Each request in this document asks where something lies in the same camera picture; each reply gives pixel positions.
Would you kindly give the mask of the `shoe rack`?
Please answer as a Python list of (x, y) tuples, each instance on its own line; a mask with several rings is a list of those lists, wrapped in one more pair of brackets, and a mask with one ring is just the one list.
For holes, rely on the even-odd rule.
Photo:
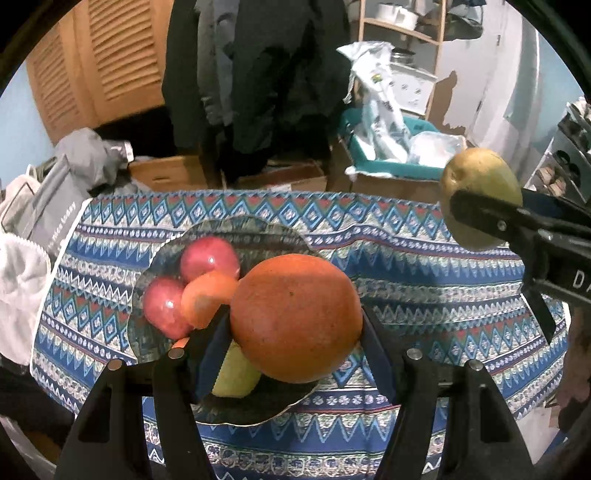
[(525, 188), (590, 207), (590, 104), (568, 102), (539, 164)]

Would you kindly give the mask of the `grey bag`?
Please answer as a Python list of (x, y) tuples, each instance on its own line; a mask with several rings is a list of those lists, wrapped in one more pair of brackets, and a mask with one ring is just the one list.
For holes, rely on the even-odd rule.
[(135, 193), (125, 177), (134, 160), (127, 141), (104, 140), (82, 128), (63, 137), (54, 155), (5, 189), (1, 230), (29, 240), (55, 260), (82, 204), (101, 193)]

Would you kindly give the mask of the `white patterned storage box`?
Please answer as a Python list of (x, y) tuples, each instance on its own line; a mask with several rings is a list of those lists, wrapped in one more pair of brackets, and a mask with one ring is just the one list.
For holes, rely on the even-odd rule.
[(390, 64), (391, 86), (402, 110), (425, 117), (438, 78), (428, 71), (398, 63)]

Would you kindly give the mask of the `clear plastic bag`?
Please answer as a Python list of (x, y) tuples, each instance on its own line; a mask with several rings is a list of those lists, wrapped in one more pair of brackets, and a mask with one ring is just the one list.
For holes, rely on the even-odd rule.
[(463, 135), (422, 131), (410, 140), (408, 162), (443, 169), (454, 156), (467, 148)]

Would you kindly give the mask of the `small cardboard box with label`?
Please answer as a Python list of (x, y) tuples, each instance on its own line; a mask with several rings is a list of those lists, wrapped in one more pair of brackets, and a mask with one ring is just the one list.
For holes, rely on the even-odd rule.
[(324, 192), (328, 185), (322, 164), (314, 160), (273, 160), (256, 175), (232, 178), (222, 174), (221, 178), (224, 188), (232, 190)]

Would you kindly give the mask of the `dark orange fruit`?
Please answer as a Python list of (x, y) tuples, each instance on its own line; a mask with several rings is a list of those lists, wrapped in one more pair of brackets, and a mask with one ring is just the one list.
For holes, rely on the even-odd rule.
[(363, 328), (353, 282), (329, 261), (304, 254), (253, 267), (239, 281), (229, 319), (233, 339), (253, 366), (291, 384), (332, 374)]

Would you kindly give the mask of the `red apple upper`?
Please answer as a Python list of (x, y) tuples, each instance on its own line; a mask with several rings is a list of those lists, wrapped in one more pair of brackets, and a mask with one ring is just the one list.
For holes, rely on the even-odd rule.
[(228, 241), (219, 237), (206, 236), (191, 242), (184, 248), (180, 257), (179, 272), (185, 282), (190, 282), (213, 270), (235, 279), (239, 278), (238, 255)]

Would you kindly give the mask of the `large cardboard box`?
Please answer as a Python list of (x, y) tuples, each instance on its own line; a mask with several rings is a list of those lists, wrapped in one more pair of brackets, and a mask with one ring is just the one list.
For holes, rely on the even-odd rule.
[(380, 178), (363, 174), (346, 174), (352, 166), (351, 157), (342, 141), (331, 141), (331, 160), (325, 165), (327, 190), (332, 192), (360, 193), (394, 199), (436, 204), (439, 200), (439, 183), (431, 180), (404, 178)]

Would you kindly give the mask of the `white cloth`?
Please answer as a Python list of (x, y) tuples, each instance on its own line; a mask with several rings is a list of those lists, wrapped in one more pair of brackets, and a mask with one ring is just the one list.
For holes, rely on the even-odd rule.
[(50, 276), (50, 259), (39, 245), (1, 234), (1, 355), (16, 365), (30, 363)]

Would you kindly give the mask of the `hanging dark clothes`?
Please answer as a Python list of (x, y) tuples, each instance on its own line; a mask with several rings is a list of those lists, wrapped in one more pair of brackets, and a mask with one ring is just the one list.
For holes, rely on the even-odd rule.
[(162, 96), (175, 145), (228, 184), (328, 162), (349, 83), (342, 1), (176, 1)]

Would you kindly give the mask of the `wooden shelf unit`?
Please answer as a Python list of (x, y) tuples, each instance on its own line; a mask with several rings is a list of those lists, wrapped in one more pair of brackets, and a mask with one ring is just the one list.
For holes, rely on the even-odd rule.
[(360, 1), (356, 38), (390, 42), (392, 61), (407, 70), (403, 79), (418, 83), (402, 86), (404, 112), (430, 116), (444, 45), (480, 38), (486, 5), (485, 1)]

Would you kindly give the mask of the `teal plastic bin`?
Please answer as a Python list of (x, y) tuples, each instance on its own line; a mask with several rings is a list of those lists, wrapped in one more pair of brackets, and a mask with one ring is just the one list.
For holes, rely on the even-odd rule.
[(438, 181), (448, 162), (467, 148), (462, 135), (440, 132), (430, 122), (405, 116), (410, 138), (400, 139), (370, 131), (363, 124), (363, 110), (342, 113), (339, 135), (351, 154), (356, 173), (381, 178)]

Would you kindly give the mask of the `red apple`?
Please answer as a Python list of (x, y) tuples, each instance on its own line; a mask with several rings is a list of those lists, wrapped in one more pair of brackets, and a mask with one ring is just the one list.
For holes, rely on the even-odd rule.
[(180, 257), (179, 272), (185, 282), (190, 282), (213, 270), (235, 279), (239, 278), (238, 255), (228, 241), (219, 237), (206, 236), (191, 242), (184, 248)]
[(181, 312), (184, 285), (170, 277), (156, 277), (146, 288), (142, 308), (145, 319), (166, 338), (179, 340), (192, 330)]

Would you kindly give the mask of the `glossy orange fruit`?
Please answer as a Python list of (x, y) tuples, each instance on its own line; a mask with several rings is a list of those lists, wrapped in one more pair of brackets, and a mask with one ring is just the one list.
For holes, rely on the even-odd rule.
[(184, 349), (187, 343), (190, 341), (190, 337), (185, 337), (177, 340), (172, 346), (171, 350), (174, 349)]

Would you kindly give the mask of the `white patterned bag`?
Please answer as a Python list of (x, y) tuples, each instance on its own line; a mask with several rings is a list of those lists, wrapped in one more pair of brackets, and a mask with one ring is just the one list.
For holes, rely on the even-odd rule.
[(406, 163), (411, 134), (391, 86), (393, 50), (391, 43), (383, 41), (353, 42), (337, 49), (351, 62), (345, 103), (352, 102), (353, 84), (361, 85), (363, 135), (374, 147), (375, 159)]

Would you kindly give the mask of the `yellow-green fruit in plate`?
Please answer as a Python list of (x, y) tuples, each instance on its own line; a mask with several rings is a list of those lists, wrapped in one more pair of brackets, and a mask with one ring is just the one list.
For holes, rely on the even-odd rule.
[(262, 373), (253, 367), (238, 343), (231, 341), (211, 394), (219, 398), (245, 398), (259, 383), (260, 377)]

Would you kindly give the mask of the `red apple lower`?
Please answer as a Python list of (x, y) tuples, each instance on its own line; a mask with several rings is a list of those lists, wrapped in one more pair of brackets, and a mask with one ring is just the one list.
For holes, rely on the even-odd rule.
[(145, 319), (166, 338), (179, 340), (192, 330), (181, 312), (184, 285), (170, 277), (156, 277), (146, 288), (142, 308)]

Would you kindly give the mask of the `wooden drawer box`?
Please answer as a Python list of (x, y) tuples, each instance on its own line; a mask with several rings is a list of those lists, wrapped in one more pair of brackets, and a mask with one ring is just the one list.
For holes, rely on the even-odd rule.
[(201, 190), (207, 179), (197, 155), (179, 155), (148, 160), (134, 160), (129, 164), (130, 175), (157, 192)]

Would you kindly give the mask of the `orange fruit with stem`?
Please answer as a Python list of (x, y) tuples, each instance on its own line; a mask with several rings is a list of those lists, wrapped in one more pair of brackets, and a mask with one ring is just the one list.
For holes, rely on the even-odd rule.
[(206, 328), (219, 307), (230, 303), (238, 284), (238, 280), (217, 270), (198, 276), (186, 285), (181, 296), (184, 320), (195, 329)]

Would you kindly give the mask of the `patterned blue tablecloth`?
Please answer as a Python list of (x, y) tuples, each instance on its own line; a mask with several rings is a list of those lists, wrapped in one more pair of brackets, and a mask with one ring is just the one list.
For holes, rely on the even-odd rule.
[(75, 421), (60, 479), (530, 479), (519, 421), (567, 305), (435, 205), (338, 193), (106, 196), (78, 214), (33, 378)]

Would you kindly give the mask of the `wooden louvered door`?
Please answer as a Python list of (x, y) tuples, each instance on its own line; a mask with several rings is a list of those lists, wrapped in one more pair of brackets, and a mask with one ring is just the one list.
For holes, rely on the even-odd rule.
[(164, 105), (161, 85), (173, 3), (81, 1), (25, 60), (52, 143)]

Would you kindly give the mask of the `dark glass fruit plate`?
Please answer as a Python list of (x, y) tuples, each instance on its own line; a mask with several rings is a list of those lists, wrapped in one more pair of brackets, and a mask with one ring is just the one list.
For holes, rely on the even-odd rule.
[[(150, 265), (140, 274), (132, 292), (128, 337), (137, 362), (151, 364), (173, 348), (173, 341), (147, 321), (143, 297), (149, 285), (159, 278), (179, 280), (181, 256), (192, 243), (207, 237), (228, 242), (238, 255), (239, 275), (244, 276), (260, 262), (284, 254), (315, 254), (301, 234), (290, 227), (273, 224), (254, 216), (235, 216), (223, 220), (204, 220), (182, 235), (166, 241)], [(291, 384), (262, 375), (252, 391), (242, 398), (217, 396), (213, 379), (222, 370), (221, 356), (232, 356), (238, 346), (231, 340), (229, 307), (223, 305), (213, 324), (190, 334), (190, 348), (204, 345), (204, 360), (188, 361), (190, 380), (195, 387), (191, 405), (199, 424), (251, 427), (280, 416), (318, 389), (318, 382)]]

